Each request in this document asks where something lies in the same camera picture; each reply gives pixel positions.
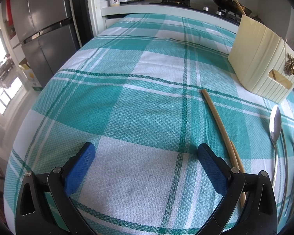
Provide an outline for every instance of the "wooden chopstick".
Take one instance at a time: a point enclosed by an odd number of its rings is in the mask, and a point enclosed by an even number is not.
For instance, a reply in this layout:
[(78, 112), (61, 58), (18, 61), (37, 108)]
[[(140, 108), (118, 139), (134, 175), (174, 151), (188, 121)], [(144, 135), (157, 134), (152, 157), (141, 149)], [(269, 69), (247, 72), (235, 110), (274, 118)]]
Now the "wooden chopstick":
[[(234, 146), (233, 143), (231, 143), (231, 141), (229, 139), (229, 136), (228, 136), (228, 134), (227, 134), (227, 132), (225, 130), (225, 127), (223, 125), (223, 122), (222, 122), (219, 114), (218, 114), (218, 111), (217, 111), (216, 107), (214, 106), (214, 104), (213, 104), (213, 102), (212, 102), (212, 100), (211, 100), (211, 98), (210, 98), (210, 96), (209, 96), (206, 89), (202, 89), (201, 93), (203, 94), (204, 98), (206, 99), (206, 102), (207, 102), (207, 104), (208, 104), (208, 106), (209, 106), (209, 108), (211, 110), (211, 113), (212, 113), (212, 115), (213, 115), (213, 117), (214, 117), (214, 119), (215, 119), (215, 121), (217, 123), (217, 126), (218, 126), (218, 128), (220, 130), (220, 133), (221, 133), (221, 136), (223, 138), (225, 147), (226, 147), (226, 149), (228, 151), (232, 166), (240, 169), (239, 163), (237, 161), (236, 154), (235, 154), (235, 151), (234, 151), (235, 146)], [(246, 194), (244, 193), (244, 196), (242, 196), (242, 195), (243, 195), (243, 193), (241, 194), (241, 197), (240, 197), (240, 203), (241, 203), (241, 206), (243, 207), (244, 203), (245, 203), (245, 200), (246, 200)]]
[[(233, 141), (231, 141), (231, 144), (232, 144), (232, 148), (233, 148), (234, 153), (235, 153), (236, 160), (237, 160), (237, 162), (239, 164), (238, 168), (240, 169), (241, 172), (245, 173), (245, 169), (244, 169), (242, 160), (241, 160), (241, 158), (239, 156), (239, 153), (236, 150), (236, 147), (234, 146)], [(243, 208), (243, 206), (245, 204), (245, 201), (246, 201), (246, 193), (244, 192), (244, 193), (241, 194), (241, 197), (240, 197), (240, 203), (241, 203), (242, 208)]]
[(236, 150), (236, 147), (234, 146), (233, 141), (231, 141), (231, 144), (232, 144), (232, 148), (233, 148), (234, 153), (235, 153), (236, 160), (237, 160), (237, 162), (238, 162), (238, 164), (239, 164), (239, 169), (240, 169), (240, 171), (243, 172), (243, 173), (246, 173), (246, 172), (245, 172), (245, 169), (244, 169), (244, 166), (243, 166), (243, 163), (242, 163), (242, 160), (241, 160), (241, 158), (240, 158), (240, 156), (239, 156), (239, 153), (238, 153), (237, 150)]
[(242, 13), (243, 15), (246, 16), (246, 13), (245, 13), (245, 11), (243, 10), (243, 8), (242, 8), (242, 6), (240, 5), (240, 3), (238, 2), (238, 0), (234, 0), (234, 2), (236, 2), (236, 4), (237, 4), (239, 10), (241, 11), (241, 13)]

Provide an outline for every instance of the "decorative brass ornament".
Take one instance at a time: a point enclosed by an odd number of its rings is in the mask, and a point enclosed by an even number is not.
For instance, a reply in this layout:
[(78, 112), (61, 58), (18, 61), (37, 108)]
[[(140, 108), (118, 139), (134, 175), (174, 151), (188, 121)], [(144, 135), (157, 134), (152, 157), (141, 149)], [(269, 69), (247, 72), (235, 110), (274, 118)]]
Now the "decorative brass ornament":
[(294, 75), (294, 58), (288, 54), (288, 59), (284, 67), (284, 72), (287, 76), (291, 76)]

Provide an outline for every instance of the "wok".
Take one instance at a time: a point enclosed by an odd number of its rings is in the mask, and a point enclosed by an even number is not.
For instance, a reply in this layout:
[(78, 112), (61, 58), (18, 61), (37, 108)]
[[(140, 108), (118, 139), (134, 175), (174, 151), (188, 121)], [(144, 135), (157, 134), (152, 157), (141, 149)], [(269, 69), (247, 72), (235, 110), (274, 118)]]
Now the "wok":
[[(226, 9), (228, 11), (232, 11), (233, 13), (237, 15), (242, 15), (239, 8), (237, 7), (237, 4), (234, 1), (231, 0), (213, 0), (216, 5), (219, 7)], [(251, 14), (251, 10), (246, 8), (245, 6), (241, 5), (246, 16), (249, 16)]]

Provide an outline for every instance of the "cream utensil holder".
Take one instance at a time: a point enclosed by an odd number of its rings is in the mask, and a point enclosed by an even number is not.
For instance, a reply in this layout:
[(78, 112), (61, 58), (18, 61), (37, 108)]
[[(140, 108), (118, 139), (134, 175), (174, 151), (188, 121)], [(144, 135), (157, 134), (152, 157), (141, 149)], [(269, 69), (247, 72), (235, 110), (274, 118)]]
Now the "cream utensil holder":
[(248, 91), (281, 103), (294, 88), (294, 75), (284, 73), (288, 54), (294, 58), (283, 39), (243, 15), (228, 60)]

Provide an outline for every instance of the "teal plaid tablecloth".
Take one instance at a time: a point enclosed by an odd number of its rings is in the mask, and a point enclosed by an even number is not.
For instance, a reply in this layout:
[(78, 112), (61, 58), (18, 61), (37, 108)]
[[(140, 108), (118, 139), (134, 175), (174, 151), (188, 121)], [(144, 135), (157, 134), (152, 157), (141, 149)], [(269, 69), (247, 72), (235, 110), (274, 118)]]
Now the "teal plaid tablecloth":
[[(232, 32), (196, 20), (132, 14), (87, 43), (42, 91), (14, 142), (4, 190), (11, 230), (24, 172), (50, 172), (85, 142), (92, 142), (96, 158), (72, 199), (95, 231), (195, 234), (221, 199), (196, 158), (198, 145), (207, 143), (229, 163), (202, 99), (203, 88), (246, 172), (264, 169), (272, 177), (274, 150), (268, 127), (274, 103), (240, 85), (227, 60), (234, 38)], [(280, 108), (290, 190), (294, 92)], [(285, 179), (280, 140), (278, 151), (279, 212)], [(63, 227), (54, 203), (50, 204)], [(239, 213), (237, 207), (227, 228)]]

